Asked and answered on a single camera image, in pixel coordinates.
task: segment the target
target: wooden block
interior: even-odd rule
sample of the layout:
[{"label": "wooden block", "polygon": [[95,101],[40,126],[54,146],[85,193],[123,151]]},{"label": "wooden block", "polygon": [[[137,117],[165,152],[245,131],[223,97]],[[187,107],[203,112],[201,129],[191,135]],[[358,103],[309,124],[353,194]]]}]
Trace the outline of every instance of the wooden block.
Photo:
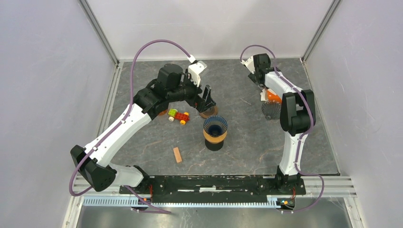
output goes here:
[{"label": "wooden block", "polygon": [[181,157],[181,153],[179,153],[179,148],[175,147],[173,149],[173,153],[175,154],[176,163],[181,163],[182,162],[182,157]]}]

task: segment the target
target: white panel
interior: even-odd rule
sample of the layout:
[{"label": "white panel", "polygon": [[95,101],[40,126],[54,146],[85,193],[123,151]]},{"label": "white panel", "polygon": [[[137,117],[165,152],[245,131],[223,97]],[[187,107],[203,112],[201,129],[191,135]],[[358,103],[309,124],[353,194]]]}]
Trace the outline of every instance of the white panel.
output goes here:
[{"label": "white panel", "polygon": [[[342,1],[307,61],[368,227],[401,227],[403,1]],[[385,205],[371,200],[386,196]]]},{"label": "white panel", "polygon": [[77,1],[0,5],[0,227],[61,227],[114,66]]},{"label": "white panel", "polygon": [[[331,0],[88,0],[120,59],[133,58],[153,39],[170,39],[196,58],[238,58],[250,44],[271,48],[279,57],[300,57]],[[249,57],[256,51],[245,53]],[[157,44],[141,59],[185,56]]]}]

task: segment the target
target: black bracket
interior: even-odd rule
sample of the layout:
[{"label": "black bracket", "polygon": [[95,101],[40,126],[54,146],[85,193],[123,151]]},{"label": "black bracket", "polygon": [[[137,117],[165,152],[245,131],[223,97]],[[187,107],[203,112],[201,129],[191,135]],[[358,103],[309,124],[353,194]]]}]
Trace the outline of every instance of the black bracket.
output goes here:
[{"label": "black bracket", "polygon": [[[278,188],[275,177],[266,175],[143,175],[142,185],[132,189],[138,194],[150,194],[152,189],[153,203],[267,202],[268,195],[292,195],[293,191],[296,195],[306,194],[301,178],[298,185],[287,183]],[[222,191],[209,192],[206,188]],[[119,193],[131,194],[123,186]]]},{"label": "black bracket", "polygon": [[[70,151],[75,166],[81,162],[86,155],[85,148],[79,145],[74,146]],[[90,158],[87,158],[78,172],[88,181],[95,191],[103,191],[109,187],[116,177],[116,170],[110,166],[102,167]]]},{"label": "black bracket", "polygon": [[168,108],[168,104],[176,101],[186,101],[199,112],[204,112],[216,105],[211,98],[211,88],[206,85],[203,97],[201,86],[196,86],[191,80],[188,70],[175,64],[166,64],[144,89],[134,96],[134,103],[143,109],[151,119]]},{"label": "black bracket", "polygon": [[[316,112],[314,92],[310,89],[307,89],[302,90],[301,93],[306,99],[309,109],[312,112],[312,117],[315,125]],[[297,105],[302,107],[302,110],[297,110]],[[307,107],[296,92],[283,94],[280,112],[280,124],[283,130],[285,132],[289,132],[292,136],[306,132],[309,129],[310,119]]]},{"label": "black bracket", "polygon": [[296,175],[291,176],[284,175],[279,166],[277,166],[277,173],[274,179],[276,180],[277,189],[295,187],[303,184],[301,174],[297,173]]},{"label": "black bracket", "polygon": [[253,65],[255,67],[255,73],[250,73],[248,77],[258,86],[264,86],[265,75],[274,71],[274,67],[270,66],[271,61],[268,54],[258,54],[253,56]]}]

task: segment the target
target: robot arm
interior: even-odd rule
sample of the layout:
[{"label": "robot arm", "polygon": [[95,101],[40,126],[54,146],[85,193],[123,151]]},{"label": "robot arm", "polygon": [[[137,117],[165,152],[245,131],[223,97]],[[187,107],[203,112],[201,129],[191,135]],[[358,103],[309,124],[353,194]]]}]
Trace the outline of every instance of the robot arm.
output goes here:
[{"label": "robot arm", "polygon": [[[315,100],[312,90],[302,90],[286,80],[283,74],[278,70],[276,74],[273,67],[270,67],[270,58],[267,54],[259,54],[251,56],[247,61],[242,60],[242,64],[250,71],[248,77],[258,86],[272,89],[279,97],[282,97],[280,124],[285,134],[284,151],[277,175],[281,177],[282,183],[297,181],[299,179],[298,171],[295,163],[299,168],[301,161],[301,152],[307,138],[305,134],[301,139],[300,136],[309,129],[310,119],[307,108],[304,106],[301,98],[293,90],[296,88],[301,91],[306,99],[312,112],[314,124],[315,116]],[[298,160],[297,143],[301,140]]]},{"label": "robot arm", "polygon": [[[204,112],[216,103],[211,98],[211,88],[206,85],[203,96],[200,85],[200,74],[207,67],[203,62],[190,60],[192,64],[186,69],[174,64],[166,64],[144,89],[134,96],[130,114],[122,120],[129,111],[129,105],[109,128],[100,136],[88,143],[84,148],[76,145],[71,150],[71,156],[77,166],[83,157],[91,150],[95,152],[83,163],[80,174],[89,182],[95,191],[103,191],[112,183],[136,187],[143,179],[143,174],[136,167],[124,167],[110,163],[117,151],[143,126],[151,122],[160,112],[168,109],[168,104],[176,101],[186,101],[199,112]],[[100,146],[95,147],[98,140],[115,129]]]}]

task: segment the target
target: lego toy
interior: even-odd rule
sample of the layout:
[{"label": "lego toy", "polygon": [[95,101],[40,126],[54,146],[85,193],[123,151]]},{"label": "lego toy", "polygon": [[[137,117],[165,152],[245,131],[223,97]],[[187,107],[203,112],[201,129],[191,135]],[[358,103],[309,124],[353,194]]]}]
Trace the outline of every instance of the lego toy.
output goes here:
[{"label": "lego toy", "polygon": [[180,112],[178,112],[178,110],[173,109],[173,108],[169,110],[168,116],[169,116],[169,118],[168,118],[169,121],[174,121],[176,119],[176,120],[179,120],[182,125],[185,125],[186,122],[190,120],[189,113],[187,113],[187,112],[180,113]]}]

